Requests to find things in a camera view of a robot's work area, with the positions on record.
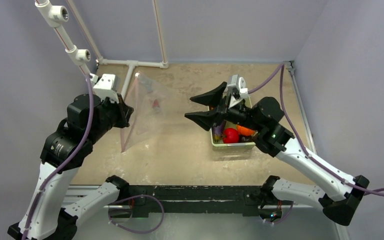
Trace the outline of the green perforated basket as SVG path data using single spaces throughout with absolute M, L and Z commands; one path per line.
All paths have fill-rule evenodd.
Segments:
M 218 152 L 250 151 L 255 143 L 252 141 L 254 132 L 224 120 L 210 130 L 212 149 Z

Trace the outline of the red handled adjustable wrench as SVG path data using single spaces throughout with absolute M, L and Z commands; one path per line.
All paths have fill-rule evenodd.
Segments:
M 154 113 L 158 114 L 161 111 L 160 102 L 158 99 L 154 99 L 151 101 L 151 108 Z

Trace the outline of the purple eggplant toy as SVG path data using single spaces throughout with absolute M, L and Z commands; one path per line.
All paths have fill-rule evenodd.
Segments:
M 224 135 L 224 130 L 226 127 L 226 121 L 222 121 L 219 125 L 213 126 L 211 128 L 212 131 L 212 140 L 215 144 L 219 143 Z

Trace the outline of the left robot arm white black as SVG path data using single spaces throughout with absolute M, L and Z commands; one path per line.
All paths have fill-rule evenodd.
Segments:
M 81 94 L 67 107 L 67 117 L 49 135 L 40 154 L 39 178 L 28 210 L 7 233 L 16 240 L 71 240 L 100 208 L 129 199 L 129 183 L 112 175 L 95 191 L 63 206 L 69 185 L 92 153 L 94 144 L 112 128 L 126 128 L 133 108 L 117 101 Z

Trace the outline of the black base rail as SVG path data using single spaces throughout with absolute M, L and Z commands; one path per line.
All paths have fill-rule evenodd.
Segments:
M 150 213 L 240 214 L 276 221 L 288 212 L 291 201 L 276 200 L 254 185 L 130 185 L 115 205 L 126 205 L 134 218 Z

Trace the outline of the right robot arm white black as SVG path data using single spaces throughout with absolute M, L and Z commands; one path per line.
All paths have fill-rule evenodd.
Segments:
M 263 97 L 249 107 L 237 89 L 222 82 L 190 100 L 208 107 L 208 111 L 185 114 L 202 129 L 208 131 L 223 121 L 251 129 L 256 132 L 252 140 L 262 153 L 292 166 L 312 181 L 307 185 L 271 175 L 256 195 L 262 206 L 290 201 L 319 209 L 336 224 L 351 223 L 369 180 L 337 169 L 303 146 L 296 135 L 280 124 L 285 114 L 274 97 Z

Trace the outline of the red tomato toy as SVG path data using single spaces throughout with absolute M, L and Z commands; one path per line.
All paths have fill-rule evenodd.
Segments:
M 240 135 L 235 128 L 225 128 L 222 142 L 224 144 L 236 144 L 240 141 Z

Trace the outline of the clear zip top bag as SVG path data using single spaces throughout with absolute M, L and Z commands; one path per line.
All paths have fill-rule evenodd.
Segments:
M 168 103 L 172 97 L 169 88 L 138 71 L 126 94 L 125 103 L 133 107 L 130 126 L 120 130 L 121 151 L 154 137 L 162 127 L 167 115 Z M 154 113 L 152 101 L 158 99 L 160 112 Z

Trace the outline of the aluminium frame rail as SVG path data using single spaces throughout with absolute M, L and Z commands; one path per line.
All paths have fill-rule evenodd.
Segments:
M 293 88 L 294 88 L 294 91 L 296 94 L 297 102 L 298 102 L 300 112 L 301 112 L 302 121 L 303 121 L 303 124 L 305 127 L 308 147 L 312 152 L 317 153 L 314 138 L 313 138 L 312 131 L 310 128 L 310 124 L 308 122 L 307 114 L 306 114 L 304 104 L 302 101 L 302 96 L 301 96 L 301 93 L 299 91 L 298 84 L 297 84 L 297 80 L 296 80 L 296 76 L 295 76 L 296 68 L 294 67 L 294 61 L 293 60 L 292 61 L 284 61 L 283 63 L 285 65 L 285 69 L 289 72 L 290 79 L 292 81 Z M 348 232 L 348 229 L 346 226 L 342 226 L 342 225 L 339 225 L 336 223 L 335 228 L 336 228 L 339 240 L 350 240 L 350 235 L 349 235 L 349 232 Z

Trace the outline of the orange pumpkin toy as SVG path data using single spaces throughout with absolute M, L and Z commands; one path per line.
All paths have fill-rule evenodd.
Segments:
M 238 125 L 238 124 L 236 125 L 236 129 L 237 129 L 239 135 L 246 136 L 246 137 L 253 136 L 256 132 L 255 130 L 246 128 L 246 127 Z

